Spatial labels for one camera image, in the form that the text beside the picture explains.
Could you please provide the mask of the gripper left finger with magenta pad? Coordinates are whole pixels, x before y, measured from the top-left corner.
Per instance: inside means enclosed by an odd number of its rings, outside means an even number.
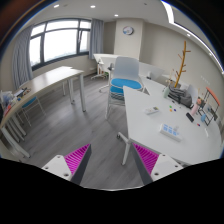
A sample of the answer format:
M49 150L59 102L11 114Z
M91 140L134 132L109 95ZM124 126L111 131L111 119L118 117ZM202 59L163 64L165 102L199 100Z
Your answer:
M84 145L66 156L56 155L42 169L79 185L82 181L92 150Z

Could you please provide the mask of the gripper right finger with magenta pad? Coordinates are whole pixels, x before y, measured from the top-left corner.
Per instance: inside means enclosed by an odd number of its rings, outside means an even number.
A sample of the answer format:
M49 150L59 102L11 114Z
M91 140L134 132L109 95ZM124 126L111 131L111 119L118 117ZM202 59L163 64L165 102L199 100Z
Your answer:
M132 144L132 153L144 185L182 169L182 166L168 155L157 154L135 143Z

